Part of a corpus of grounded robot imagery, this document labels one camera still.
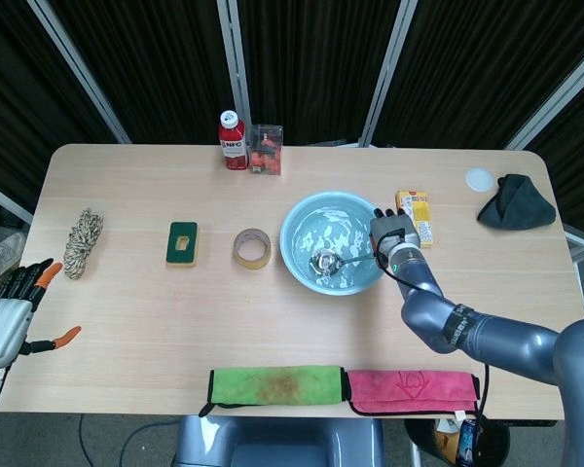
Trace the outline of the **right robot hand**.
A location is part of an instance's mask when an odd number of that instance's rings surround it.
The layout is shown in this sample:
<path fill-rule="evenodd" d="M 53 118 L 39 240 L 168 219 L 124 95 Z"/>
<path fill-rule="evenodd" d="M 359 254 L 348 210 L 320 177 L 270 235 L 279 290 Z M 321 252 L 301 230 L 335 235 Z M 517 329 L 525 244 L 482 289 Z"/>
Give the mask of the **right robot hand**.
<path fill-rule="evenodd" d="M 389 252 L 401 243 L 409 243 L 420 248 L 420 236 L 411 218 L 402 210 L 391 208 L 374 209 L 370 221 L 370 237 L 377 256 L 388 256 Z"/>

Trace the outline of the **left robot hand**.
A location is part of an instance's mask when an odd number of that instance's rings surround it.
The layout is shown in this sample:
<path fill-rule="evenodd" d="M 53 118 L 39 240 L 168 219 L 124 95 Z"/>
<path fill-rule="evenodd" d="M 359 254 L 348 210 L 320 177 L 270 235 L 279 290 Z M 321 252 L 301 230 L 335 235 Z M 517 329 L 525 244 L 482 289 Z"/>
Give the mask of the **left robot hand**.
<path fill-rule="evenodd" d="M 75 326 L 63 336 L 45 341 L 28 341 L 28 328 L 62 263 L 51 258 L 15 270 L 0 288 L 0 369 L 20 355 L 52 351 L 68 345 L 80 333 Z"/>

